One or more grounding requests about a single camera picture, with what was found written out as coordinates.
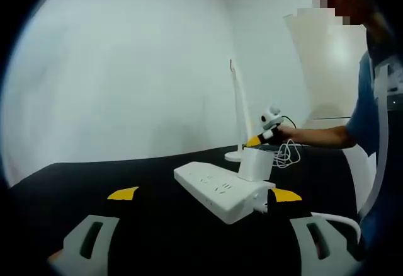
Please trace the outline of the person's right hand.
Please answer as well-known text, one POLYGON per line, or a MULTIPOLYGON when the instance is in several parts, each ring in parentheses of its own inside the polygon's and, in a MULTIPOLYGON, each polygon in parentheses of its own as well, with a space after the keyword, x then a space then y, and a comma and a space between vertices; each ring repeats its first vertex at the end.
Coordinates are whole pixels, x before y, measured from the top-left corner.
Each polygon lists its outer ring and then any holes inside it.
POLYGON ((276 128, 275 134, 273 136, 274 144, 279 146, 288 142, 289 140, 299 143, 298 133, 299 130, 297 128, 288 127, 286 125, 279 125, 276 128))

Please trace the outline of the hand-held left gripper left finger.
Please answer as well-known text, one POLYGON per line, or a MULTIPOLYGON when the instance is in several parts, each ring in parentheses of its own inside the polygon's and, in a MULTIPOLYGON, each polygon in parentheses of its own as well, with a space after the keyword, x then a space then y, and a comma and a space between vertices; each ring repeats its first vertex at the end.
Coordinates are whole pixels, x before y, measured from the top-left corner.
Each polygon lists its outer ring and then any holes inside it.
POLYGON ((57 270, 107 270, 119 221, 117 213, 88 215, 64 238, 63 254, 51 264, 57 270))

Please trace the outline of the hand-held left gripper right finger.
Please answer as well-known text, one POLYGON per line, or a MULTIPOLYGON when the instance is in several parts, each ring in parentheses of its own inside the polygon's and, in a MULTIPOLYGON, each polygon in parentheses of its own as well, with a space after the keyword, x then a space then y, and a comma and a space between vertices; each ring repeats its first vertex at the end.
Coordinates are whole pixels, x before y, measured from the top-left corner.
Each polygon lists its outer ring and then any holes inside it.
POLYGON ((361 230, 343 216, 312 212, 294 192, 267 194, 268 257, 274 270, 356 270, 361 230))

